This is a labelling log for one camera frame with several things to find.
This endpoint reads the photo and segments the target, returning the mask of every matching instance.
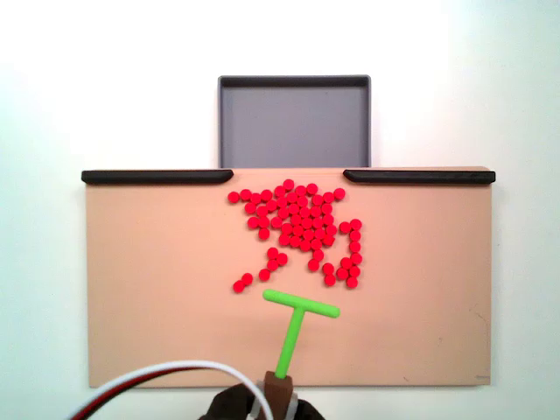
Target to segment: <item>red disc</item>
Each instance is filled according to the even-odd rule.
[[[332,274],[334,272],[334,266],[331,263],[326,262],[323,264],[323,272],[327,275]]]
[[[313,233],[311,229],[304,230],[304,239],[311,242],[313,239],[315,239],[315,233]]]
[[[283,183],[282,183],[283,189],[286,191],[291,190],[294,187],[294,181],[292,181],[291,179],[286,179]]]
[[[270,231],[266,227],[259,229],[259,238],[262,241],[266,241],[267,239],[270,238]]]
[[[348,278],[348,270],[343,268],[337,269],[336,277],[338,277],[340,280],[344,280],[345,278]]]
[[[315,249],[313,251],[314,260],[323,261],[323,258],[325,258],[325,253],[323,251],[321,251],[320,249]]]
[[[290,216],[290,211],[288,210],[288,207],[282,207],[278,210],[278,217],[282,220],[288,219],[288,217]]]
[[[301,225],[301,216],[299,214],[294,214],[290,217],[290,223],[294,226]]]
[[[321,206],[321,212],[323,212],[323,214],[330,214],[333,212],[333,205],[329,204],[329,203],[325,203],[323,206]]]
[[[329,225],[325,228],[325,231],[327,235],[335,236],[336,233],[338,232],[338,229],[334,225]]]
[[[273,217],[272,220],[270,221],[270,225],[274,229],[279,229],[282,227],[282,219],[280,219],[278,216]]]
[[[281,252],[276,257],[276,261],[278,262],[278,265],[282,267],[283,265],[286,265],[288,263],[288,256],[284,252]]]
[[[259,271],[259,278],[262,282],[268,281],[270,278],[270,271],[268,271],[267,269],[262,269],[261,271]]]
[[[325,230],[324,229],[317,229],[315,231],[315,237],[317,239],[323,239],[325,237]]]
[[[306,239],[303,239],[300,243],[299,243],[299,248],[304,251],[307,252],[312,248],[312,243],[307,241]]]
[[[245,213],[247,214],[255,214],[256,206],[253,203],[247,203],[245,205]]]
[[[314,259],[309,260],[309,262],[307,263],[307,268],[310,271],[317,271],[319,269],[319,261]]]
[[[320,249],[323,246],[323,242],[321,242],[319,239],[314,239],[311,241],[311,247],[313,249]]]
[[[349,277],[346,279],[346,287],[348,289],[355,289],[358,286],[358,279],[356,277]]]
[[[348,247],[350,248],[350,250],[352,252],[360,252],[360,249],[361,249],[360,243],[359,242],[354,242],[354,241],[350,242],[350,245]]]
[[[297,248],[299,247],[299,243],[301,242],[301,239],[299,239],[299,236],[292,236],[290,238],[290,246],[292,248]]]
[[[319,217],[321,215],[321,207],[313,206],[311,208],[310,213],[311,213],[311,216],[313,216],[313,217]]]
[[[288,207],[288,210],[290,211],[290,214],[297,214],[299,212],[299,206],[297,204],[290,204],[290,206]]]
[[[237,280],[234,283],[234,292],[235,293],[241,293],[244,289],[245,289],[245,284],[243,284],[243,282],[241,280]]]
[[[287,234],[281,234],[278,238],[278,243],[283,247],[290,245],[290,237]]]
[[[318,190],[319,188],[317,187],[316,184],[307,184],[307,193],[309,195],[315,195]]]
[[[247,226],[249,229],[257,229],[259,226],[259,218],[255,216],[249,217],[247,220]]]
[[[276,200],[276,205],[278,206],[278,208],[283,208],[288,206],[288,199],[286,199],[285,197],[278,197],[278,199]]]
[[[361,264],[361,262],[363,261],[361,254],[358,254],[357,252],[354,252],[352,255],[350,255],[350,259],[352,260],[352,263],[356,265]]]
[[[301,207],[299,209],[299,215],[302,217],[302,219],[309,217],[311,215],[312,211],[309,209],[309,207]]]
[[[278,208],[278,204],[275,199],[272,199],[271,201],[266,203],[266,209],[269,211],[269,213],[274,212],[277,208]]]
[[[270,247],[268,251],[266,251],[266,256],[269,260],[274,260],[278,256],[278,248]]]
[[[352,230],[350,223],[348,223],[347,221],[343,221],[342,223],[340,223],[339,231],[342,234],[347,234],[348,232],[350,232],[350,230]]]
[[[292,231],[295,236],[301,236],[304,234],[304,229],[301,225],[294,226],[294,230]]]
[[[353,230],[360,230],[361,221],[359,221],[358,219],[352,219],[352,221],[350,222],[350,226]]]
[[[262,190],[261,199],[262,199],[262,201],[271,201],[272,200],[272,191],[271,190]]]
[[[229,200],[230,203],[235,204],[237,201],[239,201],[240,199],[240,195],[238,192],[232,191],[231,193],[229,193],[227,195],[227,199]]]
[[[361,273],[361,270],[359,267],[356,267],[355,265],[353,265],[352,267],[350,267],[350,270],[348,271],[348,273],[350,273],[351,277],[358,277]]]
[[[248,190],[248,189],[241,190],[241,192],[239,193],[239,196],[241,197],[241,199],[243,201],[249,201],[249,200],[251,200],[251,191]]]
[[[332,192],[325,192],[323,194],[323,200],[325,203],[332,203],[334,201],[334,194]]]
[[[347,192],[344,191],[344,188],[337,188],[336,190],[334,190],[334,199],[335,200],[342,200],[344,199],[344,196],[347,195]]]
[[[289,203],[295,203],[296,201],[298,201],[298,195],[294,192],[288,192],[288,195],[286,195],[286,199],[288,199]]]
[[[251,273],[245,273],[243,276],[241,276],[241,281],[246,286],[249,286],[251,283],[253,283],[253,275]]]
[[[357,230],[350,232],[350,241],[359,241],[361,238],[361,233]]]
[[[314,206],[320,206],[323,204],[323,196],[320,194],[314,195],[311,199],[311,203],[313,203]]]
[[[342,266],[343,269],[349,270],[350,267],[352,267],[352,260],[347,256],[345,256],[340,260],[340,265]]]
[[[333,287],[335,283],[336,283],[335,276],[333,276],[332,274],[327,274],[325,276],[325,286]]]
[[[278,268],[278,261],[277,260],[269,260],[266,263],[266,268],[269,269],[269,271],[276,271],[276,269]]]

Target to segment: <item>red bead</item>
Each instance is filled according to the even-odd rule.
[[[292,181],[291,179],[286,179],[282,183],[282,186],[283,186],[284,190],[289,191],[294,187],[294,181]]]
[[[304,230],[304,239],[309,242],[315,239],[315,234],[311,229]]]
[[[259,226],[259,219],[258,217],[249,217],[247,220],[247,226],[249,229],[257,229]]]
[[[290,214],[297,214],[299,212],[299,206],[297,204],[290,204],[288,207]]]
[[[361,262],[363,261],[361,254],[358,254],[357,252],[350,255],[350,259],[352,260],[352,263],[356,265],[361,264]]]
[[[342,234],[347,234],[348,232],[350,232],[350,230],[352,230],[350,223],[348,223],[347,221],[343,221],[342,223],[340,223],[339,231]]]
[[[278,210],[278,217],[282,220],[288,219],[288,217],[290,216],[290,211],[288,210],[288,207],[282,207]]]
[[[357,230],[350,232],[350,241],[359,241],[361,238],[361,233]]]
[[[282,227],[282,219],[280,219],[279,217],[273,217],[272,220],[270,221],[270,225],[274,229],[279,229]]]
[[[301,225],[301,216],[299,214],[294,214],[290,217],[290,223],[294,226]]]
[[[243,284],[243,282],[241,280],[237,280],[234,283],[234,292],[235,293],[241,293],[244,289],[245,289],[245,284]]]
[[[271,201],[272,200],[272,191],[271,190],[262,190],[261,199],[262,199],[262,201]]]
[[[340,201],[344,199],[344,196],[347,195],[347,192],[344,191],[344,188],[337,188],[336,190],[334,190],[333,195],[335,200]]]
[[[323,251],[321,251],[320,249],[315,249],[313,251],[314,260],[323,261],[323,258],[325,258],[325,253]]]
[[[350,242],[348,246],[352,252],[360,252],[361,245],[359,242]]]
[[[268,281],[270,278],[270,271],[268,271],[267,269],[262,269],[261,271],[259,271],[259,278],[262,282]]]
[[[356,267],[355,265],[353,265],[352,267],[350,267],[350,270],[348,271],[348,273],[350,274],[351,277],[358,277],[361,273],[361,270],[359,267]]]
[[[321,206],[321,212],[323,212],[323,214],[330,214],[333,212],[333,206],[325,203],[323,206]]]
[[[323,239],[325,237],[325,230],[324,229],[317,229],[315,231],[315,237],[317,239]]]
[[[301,236],[304,234],[304,229],[301,227],[301,225],[296,225],[294,226],[293,234],[295,236]]]
[[[314,195],[311,199],[311,203],[313,203],[314,206],[320,206],[321,204],[323,204],[323,196],[319,194]]]
[[[321,242],[319,239],[314,239],[311,241],[311,247],[313,249],[320,249],[323,246],[323,242]]]
[[[266,263],[266,268],[269,271],[276,271],[276,269],[278,268],[278,261],[277,260],[269,260]]]
[[[325,203],[332,203],[334,201],[334,194],[332,192],[325,192],[323,194],[323,200]]]
[[[311,216],[313,217],[319,217],[321,215],[321,207],[319,206],[313,206],[311,208]]]
[[[278,256],[278,248],[270,247],[268,251],[266,251],[266,256],[270,260],[274,260]]]
[[[241,276],[241,281],[246,286],[249,286],[253,283],[253,275],[251,273],[245,273],[243,276]]]
[[[283,197],[284,194],[286,194],[286,190],[284,190],[283,186],[277,186],[274,189],[274,195],[276,196],[277,199],[279,199],[280,197]]]
[[[278,262],[278,265],[282,267],[288,263],[288,256],[284,252],[281,252],[276,257],[276,261]]]
[[[337,269],[336,277],[338,277],[340,280],[344,280],[345,278],[348,278],[348,270],[343,268]]]
[[[278,238],[278,243],[283,247],[290,245],[290,237],[287,234],[281,234]]]
[[[328,274],[325,276],[325,286],[333,287],[335,283],[336,283],[335,276],[333,276],[332,274]]]
[[[328,275],[328,274],[332,274],[333,272],[334,272],[334,266],[331,263],[326,262],[325,264],[323,264],[323,273]]]
[[[253,203],[247,203],[245,205],[245,213],[247,214],[255,214],[256,206]]]
[[[335,236],[336,233],[338,232],[338,229],[334,225],[329,225],[325,228],[325,231],[327,235]]]
[[[360,230],[361,221],[359,221],[358,219],[352,219],[352,221],[350,221],[350,226],[353,230]]]
[[[249,201],[249,200],[251,200],[251,191],[247,190],[247,189],[241,190],[239,196],[241,197],[241,199],[243,201]]]
[[[350,267],[352,267],[352,260],[347,256],[345,256],[340,260],[340,265],[342,266],[343,269],[349,270]]]
[[[356,277],[349,277],[346,279],[346,287],[348,289],[355,289],[358,286],[358,279]]]
[[[240,198],[239,193],[235,191],[232,191],[227,195],[227,199],[231,204],[235,204],[237,201],[239,201],[239,198]]]
[[[308,184],[307,185],[307,193],[309,195],[314,195],[317,193],[317,191],[319,190],[319,188],[317,187],[317,185],[315,184]]]
[[[266,227],[261,228],[259,230],[259,238],[262,241],[266,241],[267,239],[270,238],[270,231]]]

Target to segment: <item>green t-shaped pusher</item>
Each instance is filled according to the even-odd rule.
[[[291,306],[294,308],[275,372],[276,378],[284,379],[288,374],[291,356],[294,353],[294,348],[296,347],[296,342],[298,341],[299,330],[301,329],[301,324],[304,321],[305,313],[315,312],[319,315],[325,315],[326,317],[338,318],[340,315],[340,309],[330,304],[321,304],[320,302],[289,295],[276,290],[265,290],[262,293],[262,297],[270,302],[276,302],[277,304]]]

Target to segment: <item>white cable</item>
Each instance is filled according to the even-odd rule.
[[[105,392],[109,391],[114,387],[118,387],[119,385],[123,384],[124,382],[130,381],[132,379],[137,378],[138,376],[144,376],[148,374],[154,374],[156,372],[160,372],[162,370],[167,369],[180,369],[180,368],[205,368],[205,369],[215,369],[230,374],[243,382],[243,384],[250,389],[250,391],[255,394],[255,398],[259,400],[262,406],[262,410],[264,412],[264,416],[266,420],[274,420],[272,417],[272,410],[270,409],[268,401],[264,397],[263,392],[244,374],[240,371],[228,366],[224,365],[223,363],[218,363],[217,361],[210,361],[210,360],[178,360],[178,361],[168,361],[166,363],[160,363],[158,365],[152,365],[148,367],[143,367],[141,369],[135,370],[133,372],[129,372],[118,378],[115,378],[112,381],[107,382],[103,386],[97,389],[97,391],[87,400],[85,401],[69,418],[76,416],[80,411],[82,411],[85,407],[87,407],[95,398],[101,396]]]

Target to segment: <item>wooden board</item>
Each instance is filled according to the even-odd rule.
[[[357,289],[323,285],[309,254],[242,294],[232,284],[266,264],[278,233],[259,241],[231,191],[286,178],[320,192],[342,186],[335,220],[363,222]],[[337,235],[326,260],[346,256]],[[274,370],[291,309],[271,288],[337,305],[307,314],[289,375],[298,386],[478,385],[490,382],[490,185],[363,185],[341,169],[235,170],[219,185],[88,185],[91,386],[153,363],[204,359],[254,380]],[[226,386],[222,374],[168,375],[148,387]]]

